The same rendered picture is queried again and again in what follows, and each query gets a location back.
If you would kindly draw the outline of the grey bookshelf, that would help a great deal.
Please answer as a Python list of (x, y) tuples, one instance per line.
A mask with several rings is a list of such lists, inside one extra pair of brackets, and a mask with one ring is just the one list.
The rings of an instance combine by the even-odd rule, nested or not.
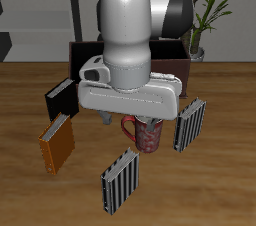
[(78, 0), (0, 0), (0, 62), (67, 62), (81, 39)]

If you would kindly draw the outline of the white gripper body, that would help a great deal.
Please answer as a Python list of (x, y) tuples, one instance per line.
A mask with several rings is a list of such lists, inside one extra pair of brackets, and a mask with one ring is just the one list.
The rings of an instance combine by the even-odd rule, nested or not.
[(108, 84), (81, 80), (78, 87), (79, 103), (83, 108), (174, 120), (179, 110), (182, 82), (170, 74), (155, 76), (134, 93), (120, 93)]

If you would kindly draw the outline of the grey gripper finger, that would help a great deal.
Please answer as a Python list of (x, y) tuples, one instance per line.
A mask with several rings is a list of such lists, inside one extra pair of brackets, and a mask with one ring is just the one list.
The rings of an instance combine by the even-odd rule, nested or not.
[(110, 125), (112, 122), (112, 115), (106, 111), (98, 110), (98, 114), (101, 116), (105, 125)]
[(147, 131), (153, 131), (155, 129), (155, 125), (157, 124), (158, 122), (158, 119), (157, 118), (152, 118), (152, 119), (149, 119), (147, 121), (147, 127), (146, 127), (146, 130)]

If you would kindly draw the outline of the orange book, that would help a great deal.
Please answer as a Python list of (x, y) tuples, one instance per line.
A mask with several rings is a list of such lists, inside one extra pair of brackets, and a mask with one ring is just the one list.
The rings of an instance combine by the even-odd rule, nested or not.
[(56, 175), (75, 148), (70, 116), (59, 113), (38, 139), (46, 171)]

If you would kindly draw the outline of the dark brown desk caddy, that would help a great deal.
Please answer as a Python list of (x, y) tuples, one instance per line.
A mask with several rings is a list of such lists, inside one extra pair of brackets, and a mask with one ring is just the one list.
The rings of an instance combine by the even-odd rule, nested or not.
[[(187, 97), (186, 88), (191, 59), (181, 40), (152, 40), (151, 70), (157, 73), (173, 74), (182, 82), (181, 99)], [(79, 84), (79, 70), (93, 56), (103, 53), (103, 41), (69, 43), (69, 78)]]

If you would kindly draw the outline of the red mug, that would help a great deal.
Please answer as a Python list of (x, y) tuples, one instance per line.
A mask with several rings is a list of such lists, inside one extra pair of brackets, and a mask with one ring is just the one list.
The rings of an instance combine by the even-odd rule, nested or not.
[[(158, 119), (155, 129), (147, 131), (147, 121), (149, 117), (125, 116), (121, 120), (121, 128), (125, 135), (135, 142), (137, 149), (143, 153), (152, 153), (158, 149), (160, 136), (163, 127), (163, 121)], [(132, 135), (125, 127), (126, 122), (132, 122), (135, 127), (135, 134)]]

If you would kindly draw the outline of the black and white striped book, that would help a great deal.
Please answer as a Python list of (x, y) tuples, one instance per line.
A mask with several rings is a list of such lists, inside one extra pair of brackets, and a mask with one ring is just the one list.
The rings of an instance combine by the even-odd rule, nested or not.
[(138, 187), (139, 154), (128, 148), (101, 175), (103, 209), (113, 215)]
[(173, 149), (182, 152), (201, 132), (206, 101), (193, 100), (176, 118)]

